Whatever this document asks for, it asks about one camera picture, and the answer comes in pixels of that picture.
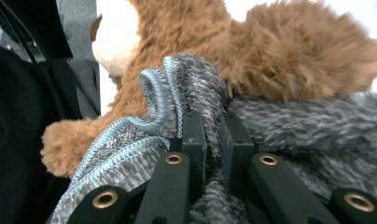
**knitted cloth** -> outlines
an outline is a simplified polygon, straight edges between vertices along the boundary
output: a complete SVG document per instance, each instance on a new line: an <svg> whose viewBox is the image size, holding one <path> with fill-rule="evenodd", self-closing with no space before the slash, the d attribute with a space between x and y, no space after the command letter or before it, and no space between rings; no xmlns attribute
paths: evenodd
<svg viewBox="0 0 377 224"><path fill-rule="evenodd" d="M244 204L229 195L221 174L220 120L235 113L261 151L283 156L309 189L329 197L337 187L377 196L377 95L345 100L271 103L241 96L227 104L226 85L209 62L166 57L140 75L149 117L122 118L94 141L50 222L66 223L81 200L104 185L130 191L143 184L169 138L182 136L184 113L202 115L208 145L206 186L191 206L190 223L247 223Z"/></svg>

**brass insert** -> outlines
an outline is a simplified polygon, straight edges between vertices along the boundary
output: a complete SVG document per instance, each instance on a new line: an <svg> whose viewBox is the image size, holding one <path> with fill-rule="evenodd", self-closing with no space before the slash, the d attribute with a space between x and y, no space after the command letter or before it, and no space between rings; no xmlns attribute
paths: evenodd
<svg viewBox="0 0 377 224"><path fill-rule="evenodd" d="M105 190L93 198L92 205L99 209L107 208L113 205L118 197L118 194L114 190Z"/></svg>
<svg viewBox="0 0 377 224"><path fill-rule="evenodd" d="M171 165L176 165L182 161L182 157L174 154L174 155L169 155L165 158L165 161Z"/></svg>
<svg viewBox="0 0 377 224"><path fill-rule="evenodd" d="M266 165L276 165L278 163L278 160L272 156L261 156L260 161Z"/></svg>
<svg viewBox="0 0 377 224"><path fill-rule="evenodd" d="M375 210L374 204L369 199L359 194L347 193L345 196L343 196L343 198L347 203L349 203L349 205L360 211L373 212Z"/></svg>

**stuffed animal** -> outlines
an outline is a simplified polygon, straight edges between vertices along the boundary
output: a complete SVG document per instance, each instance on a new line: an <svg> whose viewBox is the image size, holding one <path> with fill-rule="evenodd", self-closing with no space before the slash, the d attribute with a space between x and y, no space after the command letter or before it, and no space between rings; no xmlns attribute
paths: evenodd
<svg viewBox="0 0 377 224"><path fill-rule="evenodd" d="M96 120L51 124L43 135L42 161L57 176L71 177L113 121L147 114L139 74L161 66L168 55L189 53L212 62L231 97L285 103L367 91L377 77L377 41L350 16L319 3L258 5L244 21L232 19L222 0L127 0L124 6L124 46L105 65L119 88L112 109Z"/></svg>

